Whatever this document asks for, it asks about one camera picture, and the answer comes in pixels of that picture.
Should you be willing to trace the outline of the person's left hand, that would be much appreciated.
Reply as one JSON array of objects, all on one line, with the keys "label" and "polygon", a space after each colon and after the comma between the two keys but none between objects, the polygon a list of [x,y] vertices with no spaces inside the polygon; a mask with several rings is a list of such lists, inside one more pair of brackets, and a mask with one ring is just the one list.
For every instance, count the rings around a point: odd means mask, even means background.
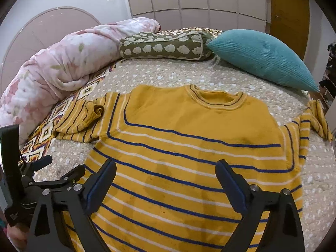
[{"label": "person's left hand", "polygon": [[29,227],[20,223],[15,226],[7,225],[7,236],[20,251],[25,251],[26,249],[29,230]]}]

